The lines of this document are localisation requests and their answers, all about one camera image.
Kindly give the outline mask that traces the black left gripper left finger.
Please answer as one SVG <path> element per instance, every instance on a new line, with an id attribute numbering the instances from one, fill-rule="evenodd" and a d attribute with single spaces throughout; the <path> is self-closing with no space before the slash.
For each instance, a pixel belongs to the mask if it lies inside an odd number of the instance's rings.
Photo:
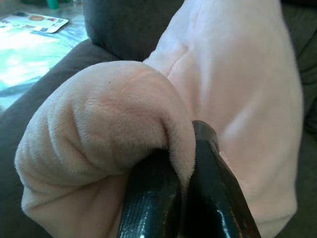
<path id="1" fill-rule="evenodd" d="M 181 209 L 181 184 L 169 152 L 157 149 L 131 170 L 117 237 L 175 238 Z"/>

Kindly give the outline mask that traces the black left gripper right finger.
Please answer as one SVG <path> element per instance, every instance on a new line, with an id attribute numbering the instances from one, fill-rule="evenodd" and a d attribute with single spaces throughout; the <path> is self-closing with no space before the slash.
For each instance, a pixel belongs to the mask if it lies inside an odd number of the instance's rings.
<path id="1" fill-rule="evenodd" d="M 193 121 L 195 170 L 188 188 L 184 236 L 259 238 L 260 232 L 240 185 L 222 159 L 215 130 Z"/>

